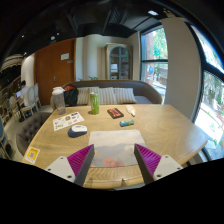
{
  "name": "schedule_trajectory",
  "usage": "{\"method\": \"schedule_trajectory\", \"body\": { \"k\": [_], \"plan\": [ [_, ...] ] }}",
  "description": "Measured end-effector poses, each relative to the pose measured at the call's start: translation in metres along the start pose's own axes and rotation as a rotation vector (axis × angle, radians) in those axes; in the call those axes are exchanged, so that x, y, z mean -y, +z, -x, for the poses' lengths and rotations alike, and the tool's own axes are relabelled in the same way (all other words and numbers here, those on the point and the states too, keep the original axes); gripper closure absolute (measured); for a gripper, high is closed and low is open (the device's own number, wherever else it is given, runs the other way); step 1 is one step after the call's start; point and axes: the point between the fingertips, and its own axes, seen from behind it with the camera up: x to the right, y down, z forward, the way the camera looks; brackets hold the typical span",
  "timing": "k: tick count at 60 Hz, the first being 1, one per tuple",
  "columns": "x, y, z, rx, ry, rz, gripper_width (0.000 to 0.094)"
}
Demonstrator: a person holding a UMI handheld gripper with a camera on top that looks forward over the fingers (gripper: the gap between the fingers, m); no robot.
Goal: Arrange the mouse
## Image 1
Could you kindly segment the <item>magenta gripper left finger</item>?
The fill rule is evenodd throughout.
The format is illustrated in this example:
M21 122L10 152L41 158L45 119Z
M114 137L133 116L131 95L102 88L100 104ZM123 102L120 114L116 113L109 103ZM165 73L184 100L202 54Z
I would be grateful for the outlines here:
M89 145L68 157L58 157L46 168L46 171L75 183L78 186L82 186L93 157L94 145Z

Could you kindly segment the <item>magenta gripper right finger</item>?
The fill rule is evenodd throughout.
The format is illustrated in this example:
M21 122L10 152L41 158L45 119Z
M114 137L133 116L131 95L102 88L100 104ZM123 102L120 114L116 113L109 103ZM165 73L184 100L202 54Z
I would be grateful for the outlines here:
M134 155L145 184L160 180L182 169L182 166L171 156L160 156L156 152L139 144L134 146Z

